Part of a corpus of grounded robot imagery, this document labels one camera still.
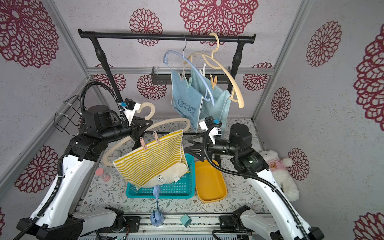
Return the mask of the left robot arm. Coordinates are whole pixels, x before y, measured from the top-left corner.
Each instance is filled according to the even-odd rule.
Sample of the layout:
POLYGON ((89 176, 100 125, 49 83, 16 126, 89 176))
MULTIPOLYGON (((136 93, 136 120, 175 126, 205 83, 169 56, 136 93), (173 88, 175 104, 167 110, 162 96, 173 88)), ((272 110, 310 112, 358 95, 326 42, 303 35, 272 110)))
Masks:
POLYGON ((82 126, 64 154, 58 160, 57 176, 39 207, 29 218, 20 219, 17 240, 24 235, 38 240, 76 240, 83 235, 98 232, 103 228, 120 231, 125 228, 124 213, 113 207, 90 214, 71 214, 70 209, 86 177, 109 143, 130 137, 138 140, 153 124, 155 106, 139 104, 133 100, 120 101, 117 93, 100 82, 90 82, 80 94, 82 126), (114 98, 119 112, 108 106, 97 105, 85 108, 87 91, 98 85, 114 98))

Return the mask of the peach pink clothespin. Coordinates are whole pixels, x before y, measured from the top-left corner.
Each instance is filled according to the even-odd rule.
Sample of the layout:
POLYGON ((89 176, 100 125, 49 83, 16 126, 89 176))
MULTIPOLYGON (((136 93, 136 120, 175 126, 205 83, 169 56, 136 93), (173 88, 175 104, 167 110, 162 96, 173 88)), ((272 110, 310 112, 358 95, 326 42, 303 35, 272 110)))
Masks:
POLYGON ((157 134, 156 131, 153 132, 153 136, 154 136, 154 139, 155 139, 156 143, 157 143, 157 144, 160 144, 161 141, 160 141, 159 136, 158 136, 158 134, 157 134))

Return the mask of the yellow striped towel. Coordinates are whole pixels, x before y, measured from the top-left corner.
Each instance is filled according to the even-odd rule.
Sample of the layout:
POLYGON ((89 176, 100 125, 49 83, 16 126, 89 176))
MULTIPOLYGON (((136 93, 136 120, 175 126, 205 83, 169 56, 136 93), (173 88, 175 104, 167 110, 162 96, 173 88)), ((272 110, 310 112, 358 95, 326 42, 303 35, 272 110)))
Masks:
POLYGON ((179 181, 190 172, 182 144, 183 130, 169 133, 113 162, 137 190, 179 181))

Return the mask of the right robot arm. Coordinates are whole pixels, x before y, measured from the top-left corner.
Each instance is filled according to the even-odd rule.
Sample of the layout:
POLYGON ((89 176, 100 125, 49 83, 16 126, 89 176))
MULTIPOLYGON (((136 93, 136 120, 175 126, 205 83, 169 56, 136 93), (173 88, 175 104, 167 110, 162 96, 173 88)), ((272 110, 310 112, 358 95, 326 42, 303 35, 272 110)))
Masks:
POLYGON ((199 126, 202 133, 196 137, 202 142, 190 138, 191 146, 185 148, 185 152, 200 161, 208 161, 222 173, 247 180, 272 214, 268 219, 247 206, 238 209, 234 218, 239 234, 255 233, 265 240, 324 239, 323 232, 310 226, 281 191, 267 162, 253 149, 253 136, 246 125, 232 125, 228 140, 221 138, 219 120, 206 118, 199 126))

